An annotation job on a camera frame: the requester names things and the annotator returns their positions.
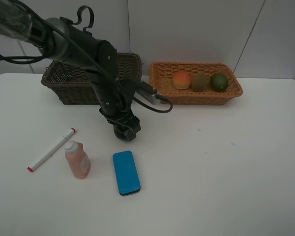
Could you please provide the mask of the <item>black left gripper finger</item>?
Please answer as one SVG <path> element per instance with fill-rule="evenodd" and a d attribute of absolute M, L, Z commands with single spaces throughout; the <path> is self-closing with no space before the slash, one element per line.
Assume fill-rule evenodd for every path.
<path fill-rule="evenodd" d="M 123 128 L 118 125 L 113 125 L 113 130 L 115 135 L 123 135 Z"/>
<path fill-rule="evenodd" d="M 133 129 L 127 128 L 124 132 L 127 141 L 132 141 L 136 138 L 136 134 L 141 130 L 140 126 L 136 126 Z"/>

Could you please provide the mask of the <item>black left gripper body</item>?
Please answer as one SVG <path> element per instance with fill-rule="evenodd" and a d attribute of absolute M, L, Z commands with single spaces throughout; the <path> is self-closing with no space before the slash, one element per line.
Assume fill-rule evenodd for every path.
<path fill-rule="evenodd" d="M 131 110 L 131 97 L 123 95 L 117 85 L 99 72 L 89 71 L 88 79 L 100 103 L 100 112 L 108 123 L 123 129 L 140 126 L 140 120 Z"/>

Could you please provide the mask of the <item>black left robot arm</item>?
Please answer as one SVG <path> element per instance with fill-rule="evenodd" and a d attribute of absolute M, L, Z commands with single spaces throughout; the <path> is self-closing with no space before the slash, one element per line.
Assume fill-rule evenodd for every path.
<path fill-rule="evenodd" d="M 119 139 L 136 137 L 141 127 L 131 103 L 142 76 L 138 55 L 118 53 L 110 42 L 95 39 L 88 27 L 77 29 L 67 18 L 43 20 L 18 0 L 0 0 L 0 35 L 30 43 L 40 51 L 36 57 L 0 54 L 0 61 L 32 64 L 51 59 L 41 82 L 63 104 L 99 105 Z"/>

